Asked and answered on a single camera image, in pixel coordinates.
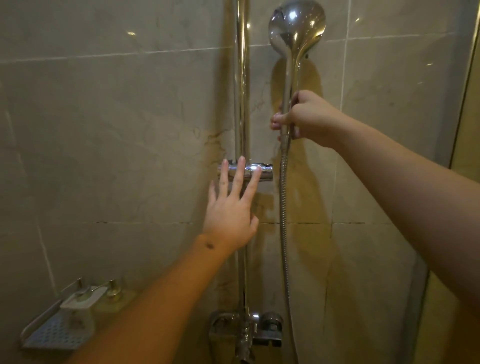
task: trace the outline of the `shower hose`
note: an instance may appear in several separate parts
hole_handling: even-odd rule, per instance
[[[287,260],[287,164],[288,148],[282,150],[280,161],[280,243],[282,246],[283,283],[285,294],[285,305],[287,306],[288,327],[294,363],[298,364],[297,346],[295,345],[295,334],[293,332],[292,310],[290,305],[290,287],[288,284],[288,260]]]

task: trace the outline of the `shower head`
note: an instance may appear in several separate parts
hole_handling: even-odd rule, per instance
[[[295,65],[320,40],[325,11],[315,1],[293,1],[275,9],[268,33],[272,47]]]

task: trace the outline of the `person's right hand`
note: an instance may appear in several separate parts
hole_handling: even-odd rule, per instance
[[[351,120],[316,93],[297,91],[292,98],[292,108],[286,114],[277,113],[270,120],[272,130],[283,124],[296,126],[293,139],[307,138],[317,144],[332,148],[336,131]]]

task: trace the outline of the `tile wall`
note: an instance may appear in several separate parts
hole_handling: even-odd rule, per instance
[[[301,87],[429,158],[449,155],[477,3],[322,4],[327,29]],[[268,129],[284,67],[268,45],[276,5],[251,1],[249,111],[252,160],[278,166]],[[20,354],[16,338],[73,279],[122,276],[141,289],[199,232],[216,163],[233,157],[230,13],[229,0],[0,3],[5,363],[62,360]],[[393,363],[414,252],[335,152],[296,141],[290,161],[302,364]],[[265,183],[255,199],[251,292],[253,309],[284,313],[277,193]],[[178,363],[211,361],[206,318],[235,307],[236,291],[231,259],[196,308]]]

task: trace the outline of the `vertical chrome pipe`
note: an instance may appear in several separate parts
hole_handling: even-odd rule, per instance
[[[248,67],[248,45],[247,45],[247,0],[234,0],[233,11],[235,19],[234,30],[234,108],[235,108],[235,159],[244,156],[247,164],[250,156],[247,145],[247,67]],[[248,284],[247,284],[247,247],[238,250],[238,279],[239,279],[239,314],[241,320],[246,322],[249,316],[248,307]]]

